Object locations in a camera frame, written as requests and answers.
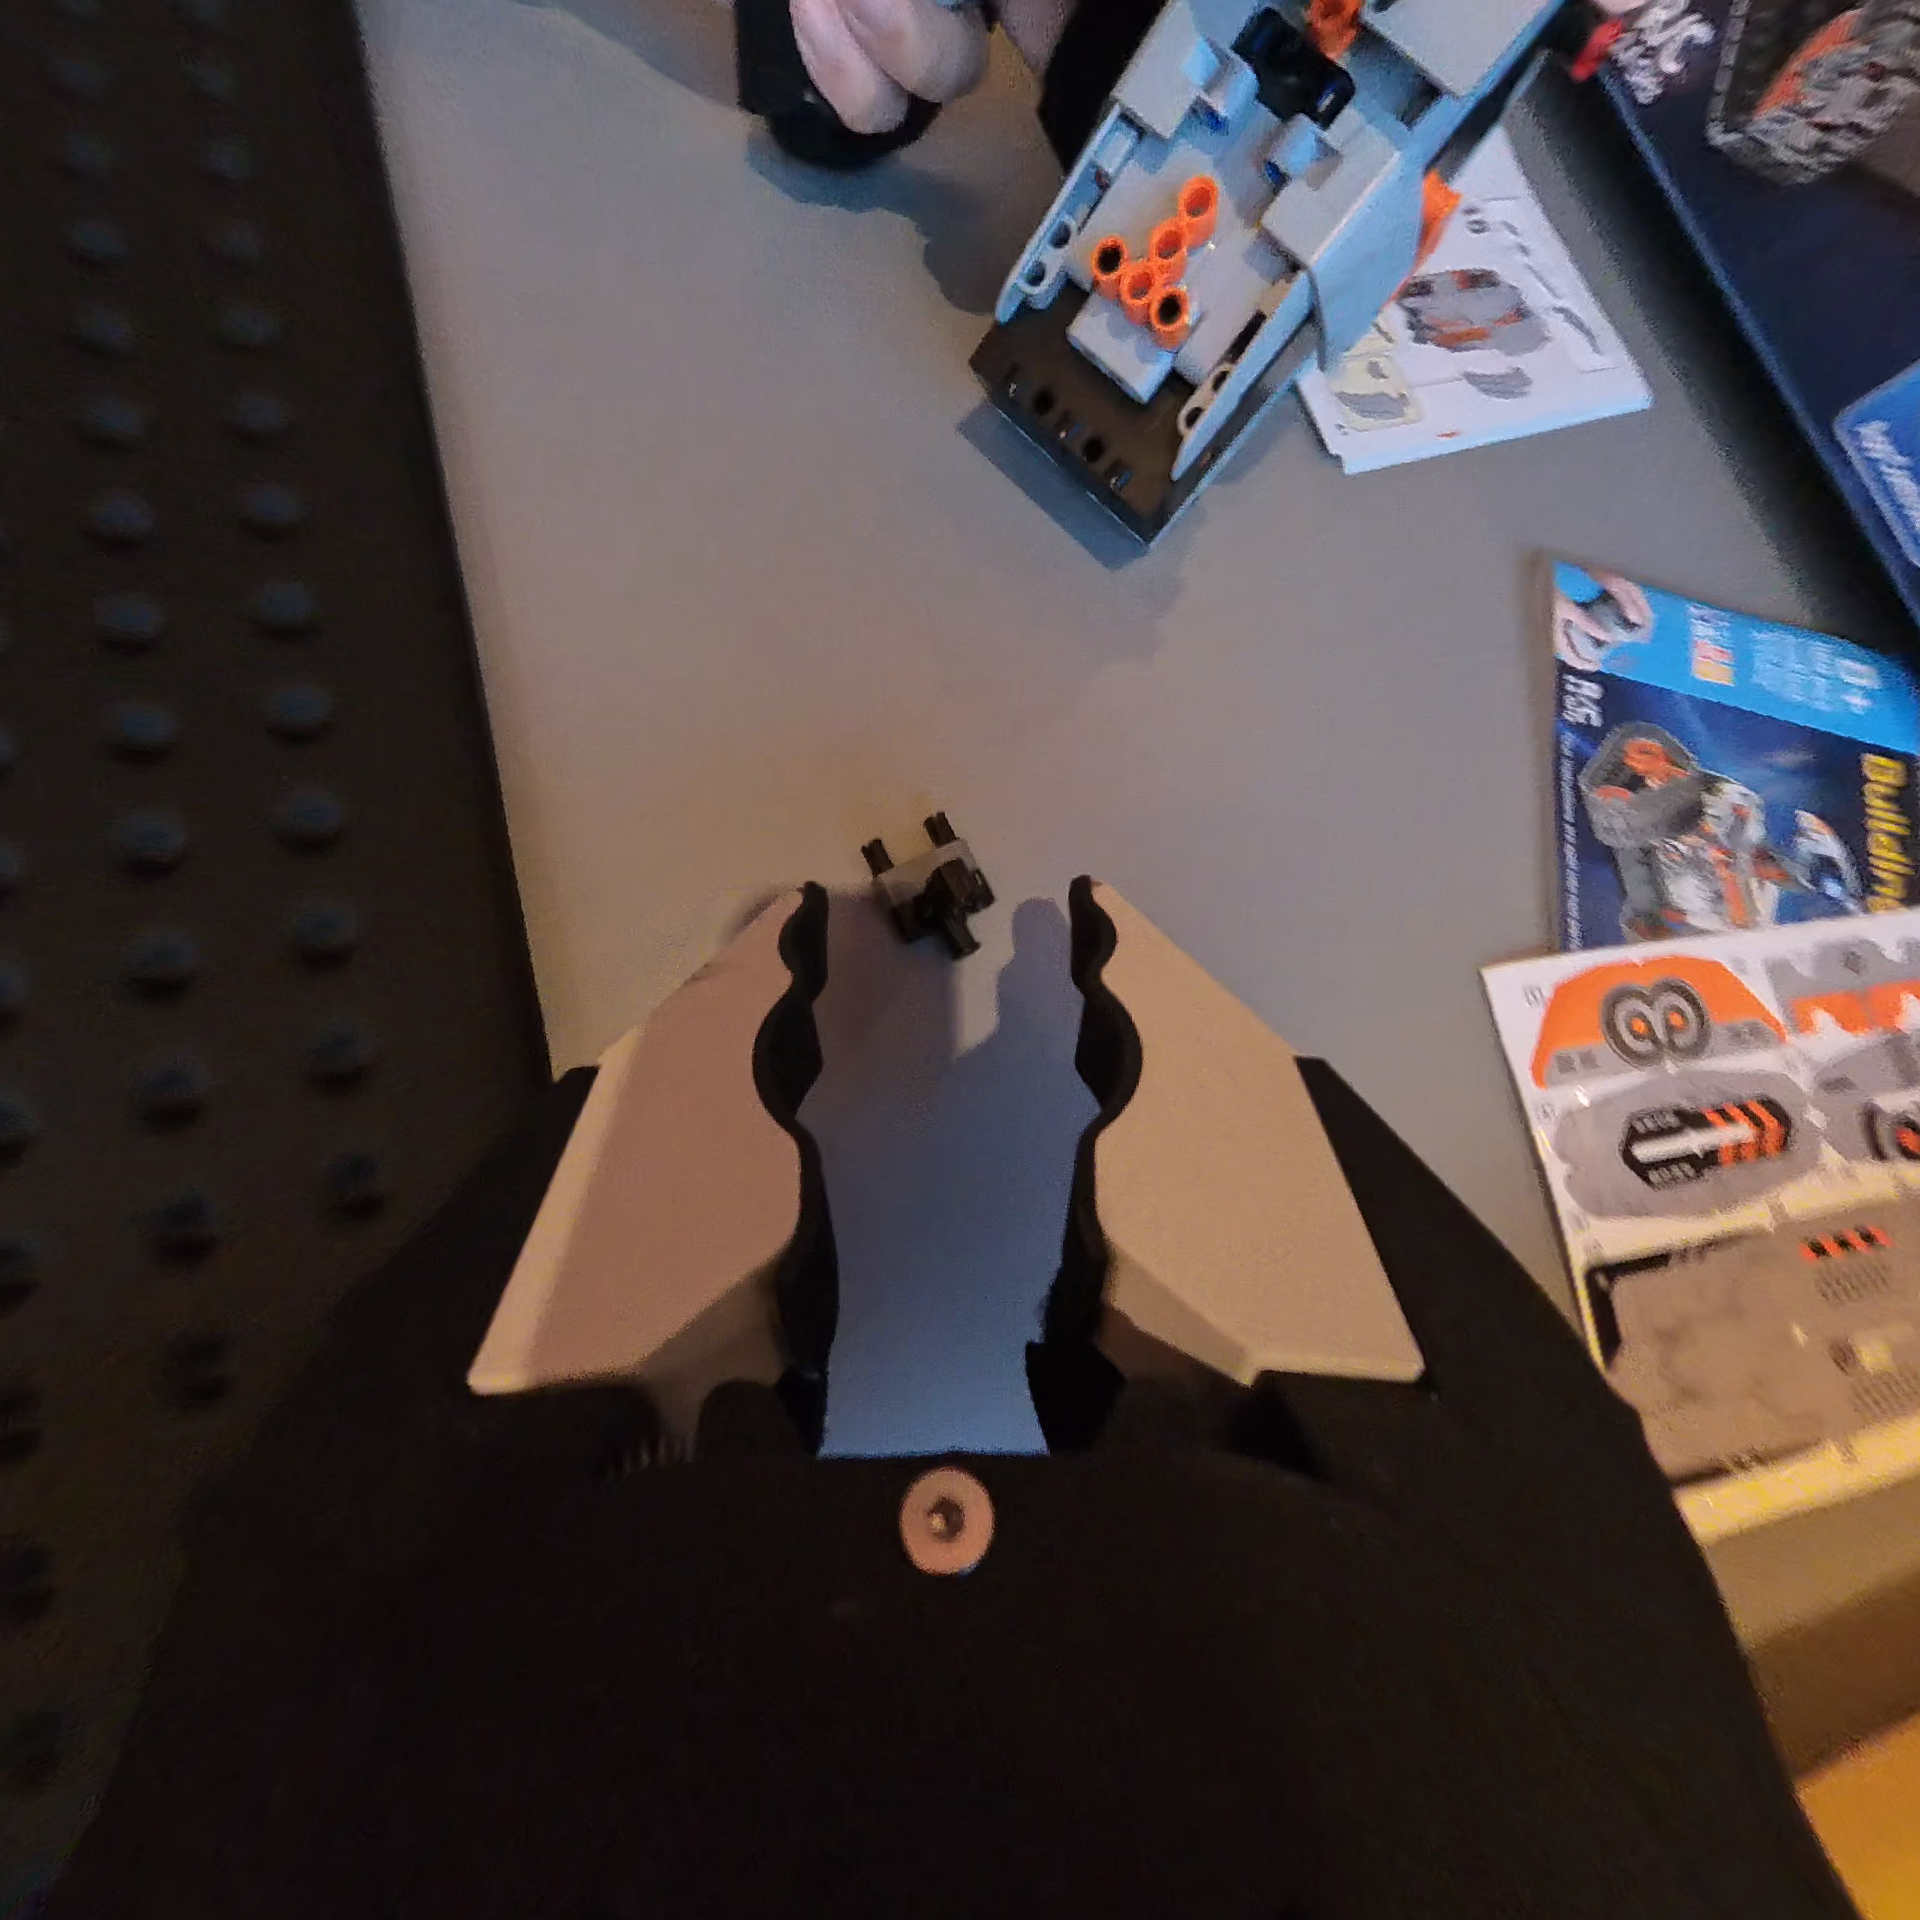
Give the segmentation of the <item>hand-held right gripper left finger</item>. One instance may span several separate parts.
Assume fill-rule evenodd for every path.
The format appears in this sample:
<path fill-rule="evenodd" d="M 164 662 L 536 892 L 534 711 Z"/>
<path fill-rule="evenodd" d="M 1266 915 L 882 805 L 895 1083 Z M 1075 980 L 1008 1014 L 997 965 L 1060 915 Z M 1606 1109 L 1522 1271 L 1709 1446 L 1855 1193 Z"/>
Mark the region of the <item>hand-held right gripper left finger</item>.
<path fill-rule="evenodd" d="M 465 1369 L 485 1401 L 631 1392 L 690 1446 L 714 1396 L 823 1442 L 837 1246 L 804 1104 L 823 1069 L 829 896 L 774 894 L 593 1062 Z"/>

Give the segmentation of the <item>person's left hand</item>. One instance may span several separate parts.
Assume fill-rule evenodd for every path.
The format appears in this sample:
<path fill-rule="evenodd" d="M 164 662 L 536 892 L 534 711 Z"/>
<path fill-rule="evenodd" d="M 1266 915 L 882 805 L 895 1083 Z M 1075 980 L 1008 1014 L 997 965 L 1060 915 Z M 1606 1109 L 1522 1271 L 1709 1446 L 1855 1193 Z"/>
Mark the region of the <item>person's left hand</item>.
<path fill-rule="evenodd" d="M 1080 2 L 787 2 L 805 80 L 857 134 L 895 132 L 913 100 L 948 106 L 986 77 L 1001 37 L 1035 85 Z"/>

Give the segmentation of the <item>open white assembly manual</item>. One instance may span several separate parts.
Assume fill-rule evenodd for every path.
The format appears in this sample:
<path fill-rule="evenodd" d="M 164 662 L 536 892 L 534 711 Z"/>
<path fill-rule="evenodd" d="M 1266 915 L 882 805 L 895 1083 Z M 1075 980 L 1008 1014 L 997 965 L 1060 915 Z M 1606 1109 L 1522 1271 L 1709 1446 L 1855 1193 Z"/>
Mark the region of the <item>open white assembly manual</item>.
<path fill-rule="evenodd" d="M 1427 261 L 1331 372 L 1297 397 L 1347 475 L 1643 413 L 1651 390 L 1622 347 L 1506 132 L 1457 178 Z"/>

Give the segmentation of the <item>grey building block robot model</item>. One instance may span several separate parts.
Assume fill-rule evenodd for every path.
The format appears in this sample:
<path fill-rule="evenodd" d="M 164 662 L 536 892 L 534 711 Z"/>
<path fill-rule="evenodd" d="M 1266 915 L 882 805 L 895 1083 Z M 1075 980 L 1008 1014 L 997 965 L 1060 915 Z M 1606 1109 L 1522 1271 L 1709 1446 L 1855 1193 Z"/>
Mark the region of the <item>grey building block robot model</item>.
<path fill-rule="evenodd" d="M 1021 244 L 972 372 L 1147 551 L 1415 271 L 1561 4 L 1166 4 Z"/>

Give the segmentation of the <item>yellow plastic bin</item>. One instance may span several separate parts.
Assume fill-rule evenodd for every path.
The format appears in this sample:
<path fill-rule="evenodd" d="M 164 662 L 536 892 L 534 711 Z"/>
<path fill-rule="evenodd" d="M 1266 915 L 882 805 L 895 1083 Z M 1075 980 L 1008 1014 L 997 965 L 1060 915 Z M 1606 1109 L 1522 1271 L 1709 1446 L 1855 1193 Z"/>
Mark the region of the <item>yellow plastic bin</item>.
<path fill-rule="evenodd" d="M 1800 1778 L 1796 1799 L 1860 1917 L 1917 1917 L 1916 1716 Z"/>

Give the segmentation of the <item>robot sticker sheet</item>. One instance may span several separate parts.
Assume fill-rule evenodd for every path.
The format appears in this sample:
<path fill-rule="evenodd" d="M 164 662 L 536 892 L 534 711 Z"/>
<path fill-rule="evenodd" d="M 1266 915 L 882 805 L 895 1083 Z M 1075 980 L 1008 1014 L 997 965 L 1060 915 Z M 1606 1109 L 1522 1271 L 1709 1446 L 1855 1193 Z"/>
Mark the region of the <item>robot sticker sheet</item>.
<path fill-rule="evenodd" d="M 1482 988 L 1579 1332 L 1692 1537 L 1916 1478 L 1916 911 Z"/>

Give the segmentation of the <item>dark studded edge strip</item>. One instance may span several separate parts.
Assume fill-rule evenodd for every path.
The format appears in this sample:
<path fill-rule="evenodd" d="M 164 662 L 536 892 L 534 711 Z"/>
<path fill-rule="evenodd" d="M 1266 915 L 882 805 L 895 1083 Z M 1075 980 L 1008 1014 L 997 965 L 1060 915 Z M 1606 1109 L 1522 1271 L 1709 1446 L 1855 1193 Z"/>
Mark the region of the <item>dark studded edge strip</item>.
<path fill-rule="evenodd" d="M 204 1487 L 545 1069 L 354 4 L 5 2 L 4 1917 Z"/>

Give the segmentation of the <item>blue robot kit box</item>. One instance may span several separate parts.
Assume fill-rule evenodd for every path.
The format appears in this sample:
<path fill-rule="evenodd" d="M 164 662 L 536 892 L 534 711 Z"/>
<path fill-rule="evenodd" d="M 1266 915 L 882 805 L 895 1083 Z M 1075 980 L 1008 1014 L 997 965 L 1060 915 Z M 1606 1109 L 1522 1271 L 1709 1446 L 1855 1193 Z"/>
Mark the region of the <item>blue robot kit box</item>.
<path fill-rule="evenodd" d="M 1917 613 L 1917 6 L 1606 4 L 1625 137 Z"/>

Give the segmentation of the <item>grey desk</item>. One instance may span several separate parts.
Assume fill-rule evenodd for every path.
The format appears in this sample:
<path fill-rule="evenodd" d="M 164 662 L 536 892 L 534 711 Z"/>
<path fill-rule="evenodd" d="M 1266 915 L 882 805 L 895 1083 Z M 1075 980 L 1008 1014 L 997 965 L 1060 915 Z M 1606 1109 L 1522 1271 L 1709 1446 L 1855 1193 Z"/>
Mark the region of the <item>grey desk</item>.
<path fill-rule="evenodd" d="M 1550 75 L 1508 128 L 1647 410 L 1347 476 L 1284 398 L 1140 551 L 968 364 L 1058 180 L 1001 43 L 833 178 L 738 115 L 695 4 L 355 15 L 553 1069 L 833 892 L 828 1448 L 1044 1446 L 1081 875 L 1568 1309 L 1479 985 L 1553 946 L 1547 561 L 1916 649 L 1607 102 Z M 937 811 L 996 896 L 957 962 L 860 857 Z"/>

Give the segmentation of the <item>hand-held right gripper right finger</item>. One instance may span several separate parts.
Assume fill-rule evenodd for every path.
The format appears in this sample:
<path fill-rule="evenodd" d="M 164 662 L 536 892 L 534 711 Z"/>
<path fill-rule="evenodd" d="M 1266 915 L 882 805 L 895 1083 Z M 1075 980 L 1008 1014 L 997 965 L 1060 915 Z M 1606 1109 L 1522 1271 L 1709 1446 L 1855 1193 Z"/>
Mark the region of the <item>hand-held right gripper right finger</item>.
<path fill-rule="evenodd" d="M 1108 880 L 1067 886 L 1072 1149 L 1029 1344 L 1054 1454 L 1143 1390 L 1235 1421 L 1263 1382 L 1410 1387 L 1423 1354 L 1296 1050 Z"/>

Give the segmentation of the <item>blue instruction booklet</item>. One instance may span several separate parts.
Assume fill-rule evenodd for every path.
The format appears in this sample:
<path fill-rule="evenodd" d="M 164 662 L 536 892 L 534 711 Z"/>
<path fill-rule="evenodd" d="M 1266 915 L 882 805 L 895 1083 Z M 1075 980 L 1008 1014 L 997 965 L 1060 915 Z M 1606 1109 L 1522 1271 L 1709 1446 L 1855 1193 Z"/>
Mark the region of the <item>blue instruction booklet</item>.
<path fill-rule="evenodd" d="M 1569 561 L 1547 642 L 1560 951 L 1916 909 L 1907 662 Z"/>

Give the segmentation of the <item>small black connector piece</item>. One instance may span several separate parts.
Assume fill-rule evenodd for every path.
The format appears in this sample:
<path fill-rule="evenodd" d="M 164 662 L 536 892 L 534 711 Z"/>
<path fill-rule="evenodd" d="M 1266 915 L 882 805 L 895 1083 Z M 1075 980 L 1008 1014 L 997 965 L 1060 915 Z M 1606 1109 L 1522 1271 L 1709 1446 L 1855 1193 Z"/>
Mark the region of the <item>small black connector piece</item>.
<path fill-rule="evenodd" d="M 882 839 L 860 845 L 878 907 L 899 943 L 934 941 L 951 960 L 981 951 L 974 922 L 996 907 L 993 886 L 948 812 L 923 819 L 925 849 L 895 861 Z"/>

